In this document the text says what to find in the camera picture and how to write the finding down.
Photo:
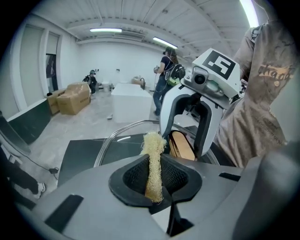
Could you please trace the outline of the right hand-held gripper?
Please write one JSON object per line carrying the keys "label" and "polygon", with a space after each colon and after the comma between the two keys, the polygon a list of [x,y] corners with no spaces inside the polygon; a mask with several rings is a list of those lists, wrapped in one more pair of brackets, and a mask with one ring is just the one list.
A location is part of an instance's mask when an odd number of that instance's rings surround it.
{"label": "right hand-held gripper", "polygon": [[211,147],[221,122],[223,110],[239,92],[239,65],[215,49],[208,49],[192,62],[190,73],[176,67],[179,80],[166,93],[160,112],[160,134],[166,138],[174,117],[183,114],[187,106],[195,106],[200,115],[194,141],[194,152],[199,159]]}

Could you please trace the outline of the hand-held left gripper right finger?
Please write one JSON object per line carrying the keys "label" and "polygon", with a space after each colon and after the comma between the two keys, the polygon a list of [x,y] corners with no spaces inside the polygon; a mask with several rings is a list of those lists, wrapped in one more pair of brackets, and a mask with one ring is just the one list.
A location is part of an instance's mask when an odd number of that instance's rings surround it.
{"label": "hand-held left gripper right finger", "polygon": [[300,215],[300,147],[289,144],[244,169],[179,160],[202,187],[175,204],[170,240],[292,240]]}

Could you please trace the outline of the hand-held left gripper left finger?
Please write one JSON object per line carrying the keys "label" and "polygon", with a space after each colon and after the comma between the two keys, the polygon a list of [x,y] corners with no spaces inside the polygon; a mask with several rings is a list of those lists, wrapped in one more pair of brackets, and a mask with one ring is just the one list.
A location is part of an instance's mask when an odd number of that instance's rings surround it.
{"label": "hand-held left gripper left finger", "polygon": [[[85,170],[43,197],[33,210],[17,209],[47,240],[168,240],[147,208],[127,206],[109,189],[109,178],[117,169],[140,159],[129,157]],[[83,198],[62,232],[45,222],[69,195]]]}

